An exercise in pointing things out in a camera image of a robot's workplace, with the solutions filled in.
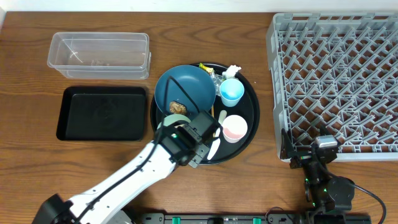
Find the wood grain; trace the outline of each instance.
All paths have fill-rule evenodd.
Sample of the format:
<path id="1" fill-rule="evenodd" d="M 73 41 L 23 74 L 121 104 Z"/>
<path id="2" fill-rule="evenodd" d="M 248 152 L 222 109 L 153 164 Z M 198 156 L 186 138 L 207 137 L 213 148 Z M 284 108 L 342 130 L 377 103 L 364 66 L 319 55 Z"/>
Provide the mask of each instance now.
<path id="1" fill-rule="evenodd" d="M 152 139 L 67 142 L 55 137 L 64 89 L 72 85 L 144 86 L 149 102 L 167 69 L 194 62 L 238 64 L 259 98 L 256 137 L 238 157 L 217 166 L 181 167 L 131 205 L 169 213 L 265 213 L 273 206 L 303 211 L 303 172 L 276 156 L 273 90 L 266 31 L 273 14 L 8 12 L 0 34 L 0 223 L 30 223 L 54 193 L 64 199 L 107 178 Z M 145 32 L 152 63 L 147 80 L 71 80 L 48 68 L 52 36 L 61 31 Z M 398 219 L 397 162 L 332 163 L 330 170 L 382 198 L 386 223 Z M 380 205 L 356 191 L 354 213 L 374 223 Z"/>

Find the white cup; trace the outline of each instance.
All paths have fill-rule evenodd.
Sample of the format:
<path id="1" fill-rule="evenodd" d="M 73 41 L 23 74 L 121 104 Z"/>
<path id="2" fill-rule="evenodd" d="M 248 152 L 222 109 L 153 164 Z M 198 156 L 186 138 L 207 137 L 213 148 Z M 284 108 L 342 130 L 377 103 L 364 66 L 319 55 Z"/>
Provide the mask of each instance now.
<path id="1" fill-rule="evenodd" d="M 238 115 L 231 115 L 223 122 L 223 136 L 229 143 L 236 143 L 241 140 L 248 131 L 247 122 Z"/>

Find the gray dish rack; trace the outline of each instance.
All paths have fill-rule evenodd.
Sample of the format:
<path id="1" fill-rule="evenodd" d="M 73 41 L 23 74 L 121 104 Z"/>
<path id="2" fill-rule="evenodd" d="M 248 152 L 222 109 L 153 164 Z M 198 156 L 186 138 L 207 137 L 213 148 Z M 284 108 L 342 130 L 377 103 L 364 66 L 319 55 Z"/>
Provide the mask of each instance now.
<path id="1" fill-rule="evenodd" d="M 278 156 L 324 125 L 336 161 L 398 160 L 398 13 L 276 14 L 266 38 Z"/>

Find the clear plastic container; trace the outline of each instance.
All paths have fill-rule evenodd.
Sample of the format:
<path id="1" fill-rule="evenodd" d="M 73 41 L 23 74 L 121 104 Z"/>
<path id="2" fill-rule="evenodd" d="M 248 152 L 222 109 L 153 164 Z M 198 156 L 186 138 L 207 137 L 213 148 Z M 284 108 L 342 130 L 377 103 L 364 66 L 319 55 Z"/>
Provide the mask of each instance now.
<path id="1" fill-rule="evenodd" d="M 47 64 L 67 78 L 146 79 L 149 36 L 142 33 L 58 32 Z"/>

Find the black tray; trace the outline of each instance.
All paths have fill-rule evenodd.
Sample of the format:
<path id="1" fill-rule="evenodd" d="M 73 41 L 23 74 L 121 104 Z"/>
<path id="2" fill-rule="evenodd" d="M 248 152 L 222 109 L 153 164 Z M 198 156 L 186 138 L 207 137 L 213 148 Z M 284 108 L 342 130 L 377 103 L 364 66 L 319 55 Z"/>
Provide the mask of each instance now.
<path id="1" fill-rule="evenodd" d="M 146 92 L 141 87 L 71 86 L 63 92 L 57 138 L 141 140 L 145 112 Z"/>
<path id="2" fill-rule="evenodd" d="M 207 67 L 214 68 L 216 73 L 218 74 L 221 74 L 227 69 L 227 67 L 220 64 L 203 64 Z M 244 95 L 242 96 L 241 100 L 236 106 L 229 108 L 224 106 L 224 104 L 221 102 L 221 97 L 216 96 L 216 100 L 214 102 L 214 114 L 217 120 L 221 110 L 226 110 L 227 116 L 236 114 L 243 117 L 248 123 L 248 133 L 239 142 L 234 144 L 225 141 L 223 133 L 220 133 L 221 143 L 220 147 L 217 150 L 217 153 L 210 161 L 208 161 L 207 159 L 202 160 L 202 162 L 200 163 L 202 165 L 219 164 L 220 162 L 225 162 L 234 158 L 249 145 L 254 135 L 256 134 L 260 122 L 259 101 L 257 99 L 256 93 L 253 90 L 253 87 L 250 85 L 248 80 L 245 79 L 245 77 L 239 72 L 236 74 L 236 78 L 238 78 L 244 86 Z M 158 109 L 155 98 L 153 98 L 152 103 L 150 104 L 150 123 L 153 130 L 156 130 L 156 127 L 161 122 L 161 119 L 162 112 L 160 112 L 160 110 Z"/>

